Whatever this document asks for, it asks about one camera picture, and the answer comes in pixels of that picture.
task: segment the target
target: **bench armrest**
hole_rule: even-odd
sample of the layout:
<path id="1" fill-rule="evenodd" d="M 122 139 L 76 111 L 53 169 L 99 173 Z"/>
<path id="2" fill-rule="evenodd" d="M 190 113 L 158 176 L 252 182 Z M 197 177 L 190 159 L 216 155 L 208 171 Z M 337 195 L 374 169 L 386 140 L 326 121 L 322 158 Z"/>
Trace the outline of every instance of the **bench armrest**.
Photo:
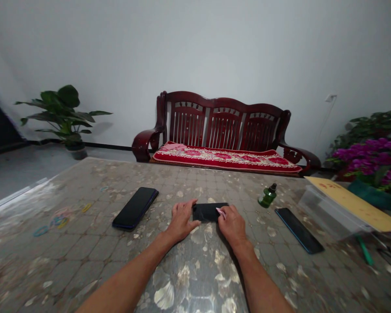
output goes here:
<path id="1" fill-rule="evenodd" d="M 284 148 L 284 158 L 294 164 L 300 162 L 302 157 L 305 158 L 305 160 L 307 161 L 307 166 L 305 167 L 305 169 L 302 170 L 302 172 L 305 172 L 309 169 L 316 170 L 321 167 L 321 162 L 319 158 L 310 151 L 292 147 L 288 145 L 283 139 L 279 142 L 278 145 Z"/>
<path id="2" fill-rule="evenodd" d="M 154 151 L 159 147 L 159 134 L 164 131 L 164 127 L 155 127 L 151 130 L 144 130 L 136 135 L 133 144 L 132 152 L 135 155 L 137 162 L 149 162 L 149 143 Z"/>

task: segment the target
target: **floral cushion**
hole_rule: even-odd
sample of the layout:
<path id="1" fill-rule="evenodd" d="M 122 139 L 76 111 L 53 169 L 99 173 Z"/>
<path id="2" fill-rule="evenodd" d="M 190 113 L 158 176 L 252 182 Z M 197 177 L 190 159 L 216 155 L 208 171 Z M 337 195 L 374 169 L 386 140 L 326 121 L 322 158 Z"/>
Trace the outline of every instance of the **floral cushion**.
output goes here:
<path id="1" fill-rule="evenodd" d="M 233 170 L 255 170 L 262 172 L 298 173 L 301 167 L 287 161 L 275 150 L 264 152 L 211 149 L 193 146 L 180 146 L 176 149 L 161 149 L 153 158 L 157 161 L 219 167 Z"/>

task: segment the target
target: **green bottle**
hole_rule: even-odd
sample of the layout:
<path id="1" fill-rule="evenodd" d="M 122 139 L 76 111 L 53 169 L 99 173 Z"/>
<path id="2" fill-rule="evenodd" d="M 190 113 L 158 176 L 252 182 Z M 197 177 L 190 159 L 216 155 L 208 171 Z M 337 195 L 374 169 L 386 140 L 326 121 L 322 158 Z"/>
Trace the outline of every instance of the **green bottle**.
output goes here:
<path id="1" fill-rule="evenodd" d="M 258 203 L 263 206 L 264 208 L 269 208 L 271 205 L 272 201 L 277 197 L 276 194 L 276 189 L 277 189 L 277 184 L 273 183 L 271 187 L 268 189 L 264 189 L 264 192 L 262 195 L 259 196 L 258 198 Z"/>

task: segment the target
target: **smartphone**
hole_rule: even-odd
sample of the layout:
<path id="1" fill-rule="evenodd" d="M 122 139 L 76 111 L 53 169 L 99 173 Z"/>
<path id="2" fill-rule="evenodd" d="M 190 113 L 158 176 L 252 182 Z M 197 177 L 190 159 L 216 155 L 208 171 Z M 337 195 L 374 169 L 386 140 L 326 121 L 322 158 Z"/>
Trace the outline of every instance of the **smartphone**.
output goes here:
<path id="1" fill-rule="evenodd" d="M 317 241 L 289 209 L 275 209 L 275 212 L 309 254 L 315 254 L 325 250 L 321 243 Z"/>
<path id="2" fill-rule="evenodd" d="M 202 223 L 218 222 L 219 221 L 219 212 L 216 208 L 219 209 L 222 206 L 228 206 L 228 203 L 196 203 L 192 207 L 192 220 L 199 220 Z"/>
<path id="3" fill-rule="evenodd" d="M 112 226 L 127 230 L 134 229 L 158 194 L 159 191 L 156 189 L 140 187 L 115 217 Z"/>

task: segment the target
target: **bench backrest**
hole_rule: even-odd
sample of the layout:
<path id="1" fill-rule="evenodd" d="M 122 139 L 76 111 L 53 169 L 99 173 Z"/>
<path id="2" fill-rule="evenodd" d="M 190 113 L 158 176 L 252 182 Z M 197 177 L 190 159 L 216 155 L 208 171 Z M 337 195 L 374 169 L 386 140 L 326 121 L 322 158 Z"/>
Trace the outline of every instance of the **bench backrest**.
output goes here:
<path id="1" fill-rule="evenodd" d="M 158 120 L 161 114 L 164 125 L 169 104 L 169 140 L 218 149 L 276 149 L 291 115 L 271 104 L 246 105 L 231 98 L 206 99 L 188 91 L 163 92 L 158 97 Z"/>

